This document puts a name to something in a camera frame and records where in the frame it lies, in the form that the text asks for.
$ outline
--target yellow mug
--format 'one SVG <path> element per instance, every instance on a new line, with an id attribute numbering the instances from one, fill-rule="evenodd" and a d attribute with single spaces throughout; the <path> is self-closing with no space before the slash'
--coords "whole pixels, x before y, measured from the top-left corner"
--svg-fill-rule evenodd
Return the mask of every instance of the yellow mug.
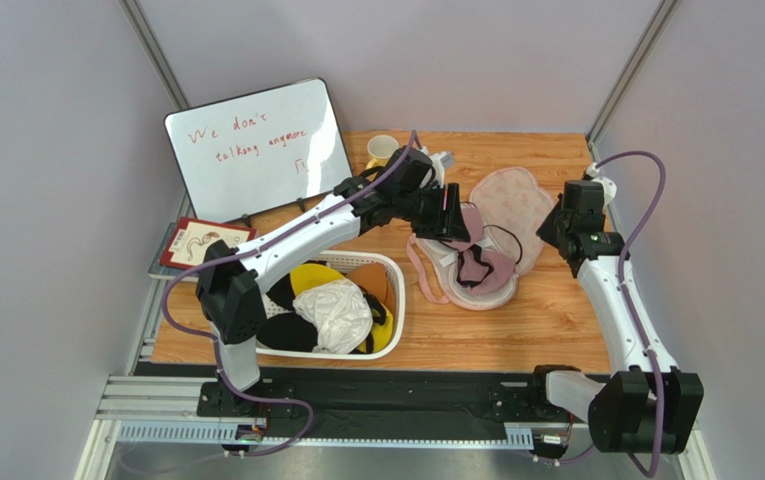
<path id="1" fill-rule="evenodd" d="M 367 154 L 370 155 L 370 161 L 367 162 L 366 168 L 384 167 L 398 148 L 400 148 L 400 142 L 390 135 L 376 135 L 371 138 L 367 142 Z"/>

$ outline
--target metal floor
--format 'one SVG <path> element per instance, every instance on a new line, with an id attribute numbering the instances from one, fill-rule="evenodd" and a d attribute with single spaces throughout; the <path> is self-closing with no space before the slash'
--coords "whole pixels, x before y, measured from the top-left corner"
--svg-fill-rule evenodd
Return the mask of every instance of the metal floor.
<path id="1" fill-rule="evenodd" d="M 583 450 L 584 439 L 572 446 L 572 455 Z M 143 478 L 119 467 L 118 454 L 127 465 L 159 470 L 219 453 L 215 445 L 141 443 L 117 445 L 107 479 Z M 595 453 L 585 461 L 554 468 L 534 464 L 523 452 L 465 449 L 293 447 L 272 456 L 240 460 L 216 459 L 162 479 L 243 480 L 489 480 L 489 479 L 640 479 L 644 478 L 624 454 Z M 662 457 L 657 477 L 683 480 L 676 457 Z"/>

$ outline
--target orange item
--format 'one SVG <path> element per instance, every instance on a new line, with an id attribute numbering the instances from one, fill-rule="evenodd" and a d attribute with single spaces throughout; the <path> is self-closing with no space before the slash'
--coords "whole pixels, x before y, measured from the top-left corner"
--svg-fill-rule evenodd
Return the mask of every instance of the orange item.
<path id="1" fill-rule="evenodd" d="M 388 283 L 388 276 L 385 274 L 385 267 L 381 263 L 362 265 L 349 272 L 347 279 L 352 280 L 352 283 L 376 297 L 382 302 L 382 305 L 388 308 L 388 311 L 396 311 L 397 298 L 391 290 L 391 284 Z"/>

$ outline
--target card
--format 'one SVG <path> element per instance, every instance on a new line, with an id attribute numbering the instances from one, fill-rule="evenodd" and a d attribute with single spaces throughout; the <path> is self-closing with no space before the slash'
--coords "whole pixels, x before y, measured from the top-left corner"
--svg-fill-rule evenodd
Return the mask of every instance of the card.
<path id="1" fill-rule="evenodd" d="M 255 229 L 181 217 L 170 241 L 160 256 L 166 267 L 187 269 L 204 262 L 205 252 L 212 244 L 223 240 L 228 248 L 255 238 Z"/>

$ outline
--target white plastic basket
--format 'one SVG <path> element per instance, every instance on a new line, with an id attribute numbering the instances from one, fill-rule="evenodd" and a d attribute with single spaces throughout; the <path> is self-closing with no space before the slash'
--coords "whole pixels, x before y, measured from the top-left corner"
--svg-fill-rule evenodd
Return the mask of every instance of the white plastic basket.
<path id="1" fill-rule="evenodd" d="M 391 285 L 391 287 L 393 287 L 392 290 L 394 295 L 397 297 L 396 311 L 391 312 L 394 314 L 394 334 L 391 336 L 391 341 L 388 342 L 388 345 L 382 350 L 367 355 L 289 352 L 286 350 L 273 350 L 263 347 L 261 346 L 260 342 L 258 343 L 257 347 L 258 353 L 280 357 L 356 361 L 375 360 L 391 353 L 391 350 L 397 346 L 397 344 L 400 342 L 400 337 L 403 335 L 403 321 L 406 317 L 406 281 L 403 278 L 403 271 L 400 269 L 400 266 L 384 255 L 362 252 L 342 252 L 335 250 L 325 250 L 320 252 L 319 255 L 314 257 L 314 260 L 327 262 L 332 268 L 343 273 L 344 275 L 357 267 L 370 263 L 381 263 L 382 266 L 385 267 L 385 274 L 388 277 L 388 283 Z M 270 300 L 266 295 L 264 295 L 264 307 L 267 309 L 267 318 L 287 311 L 273 303 L 273 301 Z"/>

